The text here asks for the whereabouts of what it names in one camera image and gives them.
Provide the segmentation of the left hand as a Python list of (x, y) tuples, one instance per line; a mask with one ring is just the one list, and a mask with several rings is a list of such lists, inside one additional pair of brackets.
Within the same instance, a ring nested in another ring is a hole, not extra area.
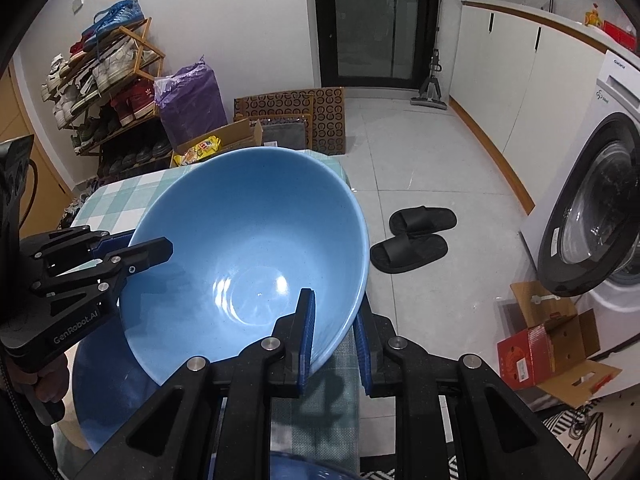
[(56, 403), (66, 395), (70, 385), (70, 371), (65, 354), (32, 374), (25, 373), (9, 358), (5, 358), (4, 362), (14, 391), (22, 392), (23, 386), (32, 387), (36, 398), (42, 403)]

